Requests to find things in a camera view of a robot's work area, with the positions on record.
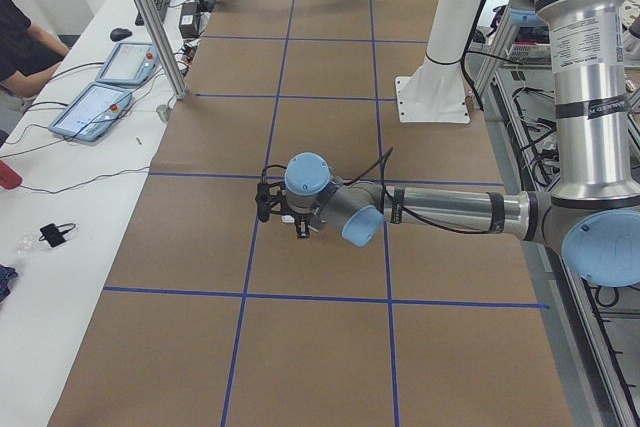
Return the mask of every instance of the blue joint cap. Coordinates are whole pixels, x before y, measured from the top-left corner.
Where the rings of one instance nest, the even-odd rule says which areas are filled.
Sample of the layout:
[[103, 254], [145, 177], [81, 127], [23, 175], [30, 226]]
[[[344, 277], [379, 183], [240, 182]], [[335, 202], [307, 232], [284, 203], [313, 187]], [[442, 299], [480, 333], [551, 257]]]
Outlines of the blue joint cap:
[[312, 152], [296, 155], [284, 173], [287, 190], [300, 196], [319, 194], [330, 180], [331, 172], [326, 160]]
[[533, 10], [511, 9], [511, 22], [518, 27], [542, 27], [547, 25]]
[[607, 210], [578, 222], [562, 242], [562, 259], [582, 278], [605, 287], [640, 282], [640, 212]]
[[364, 247], [382, 225], [384, 216], [373, 205], [367, 205], [353, 214], [342, 228], [342, 238], [356, 247]]

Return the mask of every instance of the white table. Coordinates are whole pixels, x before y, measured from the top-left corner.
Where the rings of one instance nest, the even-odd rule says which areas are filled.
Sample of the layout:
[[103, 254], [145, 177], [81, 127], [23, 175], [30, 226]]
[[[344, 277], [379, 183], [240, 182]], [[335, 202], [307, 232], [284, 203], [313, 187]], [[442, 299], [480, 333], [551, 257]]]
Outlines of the white table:
[[[169, 9], [164, 21], [174, 51], [183, 43], [179, 15], [180, 8]], [[115, 27], [133, 31], [127, 40], [148, 41], [145, 28], [134, 25], [135, 16], [132, 0], [108, 0], [60, 71], [104, 61], [114, 45], [109, 33]], [[97, 72], [98, 67], [62, 76], [47, 85], [37, 101], [67, 103]], [[141, 88], [134, 99], [150, 87], [151, 83]], [[61, 142], [4, 160], [23, 177], [24, 185], [48, 190], [145, 167], [165, 129], [156, 108], [171, 98], [171, 87], [161, 75], [153, 91], [95, 144]], [[26, 113], [8, 141], [16, 141], [29, 124], [49, 125], [60, 111], [38, 111], [48, 107], [57, 106], [35, 106]], [[0, 149], [0, 157], [58, 139], [47, 130], [30, 128], [18, 145]], [[145, 179], [146, 172], [124, 174], [57, 195], [0, 189], [0, 263], [19, 273], [11, 295], [0, 303], [0, 427], [47, 424]], [[55, 249], [19, 251], [24, 234], [39, 234], [39, 228], [51, 222], [73, 222], [78, 231]]]

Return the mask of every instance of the black mouse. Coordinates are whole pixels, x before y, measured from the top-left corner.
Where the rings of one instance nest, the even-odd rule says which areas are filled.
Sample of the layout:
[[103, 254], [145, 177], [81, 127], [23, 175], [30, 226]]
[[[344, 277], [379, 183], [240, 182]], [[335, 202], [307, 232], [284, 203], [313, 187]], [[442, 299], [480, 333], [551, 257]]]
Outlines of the black mouse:
[[111, 31], [109, 38], [114, 42], [118, 42], [119, 40], [126, 39], [130, 37], [132, 32], [129, 29], [123, 29], [121, 27], [115, 28]]

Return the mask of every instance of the red object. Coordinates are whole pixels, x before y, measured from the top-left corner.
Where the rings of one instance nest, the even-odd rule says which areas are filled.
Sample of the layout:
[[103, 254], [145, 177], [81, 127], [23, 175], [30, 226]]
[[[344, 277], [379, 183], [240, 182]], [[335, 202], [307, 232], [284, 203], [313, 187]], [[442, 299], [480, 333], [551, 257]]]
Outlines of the red object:
[[22, 177], [0, 160], [0, 187], [15, 189], [22, 183]]

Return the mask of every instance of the tablet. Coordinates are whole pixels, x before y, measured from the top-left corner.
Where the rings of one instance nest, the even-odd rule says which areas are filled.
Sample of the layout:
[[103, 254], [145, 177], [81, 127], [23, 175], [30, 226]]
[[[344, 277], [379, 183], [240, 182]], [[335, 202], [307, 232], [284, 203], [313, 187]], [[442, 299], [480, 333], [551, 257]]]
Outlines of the tablet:
[[73, 140], [93, 142], [127, 111], [130, 103], [130, 91], [93, 82], [51, 122], [49, 130]]
[[118, 42], [98, 72], [96, 82], [136, 87], [149, 78], [156, 66], [157, 51], [150, 43]]

